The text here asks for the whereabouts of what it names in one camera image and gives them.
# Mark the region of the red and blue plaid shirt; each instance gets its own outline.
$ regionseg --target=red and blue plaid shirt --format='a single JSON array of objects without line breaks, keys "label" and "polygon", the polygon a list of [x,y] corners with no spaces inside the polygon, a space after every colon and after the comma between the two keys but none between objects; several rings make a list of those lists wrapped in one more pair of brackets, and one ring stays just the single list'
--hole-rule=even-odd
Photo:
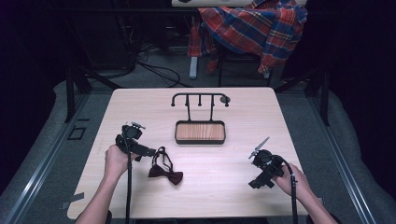
[{"label": "red and blue plaid shirt", "polygon": [[199,8],[194,19],[188,55],[216,54],[212,38],[236,53],[261,57],[259,72],[283,65],[303,34],[307,11],[295,0],[253,0],[243,8]]}]

